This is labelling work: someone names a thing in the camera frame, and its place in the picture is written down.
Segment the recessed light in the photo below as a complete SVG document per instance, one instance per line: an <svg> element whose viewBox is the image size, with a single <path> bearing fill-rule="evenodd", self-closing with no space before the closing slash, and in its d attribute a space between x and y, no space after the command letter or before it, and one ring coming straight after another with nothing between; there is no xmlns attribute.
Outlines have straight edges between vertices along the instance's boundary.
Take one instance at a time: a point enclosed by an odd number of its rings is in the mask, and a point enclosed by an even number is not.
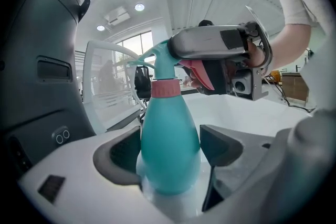
<svg viewBox="0 0 336 224"><path fill-rule="evenodd" d="M98 31L104 31L104 30L105 30L105 27L103 27L102 25L98 25L98 26L97 26L97 30L98 30Z"/></svg>
<svg viewBox="0 0 336 224"><path fill-rule="evenodd" d="M141 4L141 3L137 3L134 8L138 12L141 12L141 11L143 11L145 9L145 6L143 4Z"/></svg>

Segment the chair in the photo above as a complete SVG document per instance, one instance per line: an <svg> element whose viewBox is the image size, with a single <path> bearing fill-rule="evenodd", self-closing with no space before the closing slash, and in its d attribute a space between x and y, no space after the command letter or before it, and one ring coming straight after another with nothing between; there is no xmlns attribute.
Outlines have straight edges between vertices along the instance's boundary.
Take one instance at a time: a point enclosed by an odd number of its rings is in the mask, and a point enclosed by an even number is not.
<svg viewBox="0 0 336 224"><path fill-rule="evenodd" d="M147 66L136 67L134 85L137 96L147 107L147 102L151 98L151 78ZM144 116L145 113L139 117L140 123L143 123Z"/></svg>
<svg viewBox="0 0 336 224"><path fill-rule="evenodd" d="M125 127L145 111L135 91L138 55L119 45L88 42L83 67L83 104L96 134Z"/></svg>

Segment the spray bottle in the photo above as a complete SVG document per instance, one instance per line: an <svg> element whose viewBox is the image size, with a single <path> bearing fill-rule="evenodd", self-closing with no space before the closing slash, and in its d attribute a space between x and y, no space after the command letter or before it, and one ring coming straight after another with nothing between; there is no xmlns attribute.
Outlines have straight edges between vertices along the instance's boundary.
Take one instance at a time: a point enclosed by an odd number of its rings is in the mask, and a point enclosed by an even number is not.
<svg viewBox="0 0 336 224"><path fill-rule="evenodd" d="M155 74L141 135L145 175L156 191L175 195L195 183L201 158L197 130L175 76L174 65L181 60L170 55L167 41L130 64L149 66ZM154 66L144 62L152 54Z"/></svg>

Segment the window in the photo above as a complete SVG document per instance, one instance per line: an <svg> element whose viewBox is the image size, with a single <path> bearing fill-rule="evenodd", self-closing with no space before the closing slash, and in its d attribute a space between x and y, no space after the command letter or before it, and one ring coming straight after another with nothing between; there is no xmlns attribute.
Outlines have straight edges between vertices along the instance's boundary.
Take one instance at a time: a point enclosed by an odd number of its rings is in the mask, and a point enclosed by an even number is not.
<svg viewBox="0 0 336 224"><path fill-rule="evenodd" d="M144 52L153 47L152 32L145 32L135 37L125 39L117 45L134 51L137 55L142 55Z"/></svg>

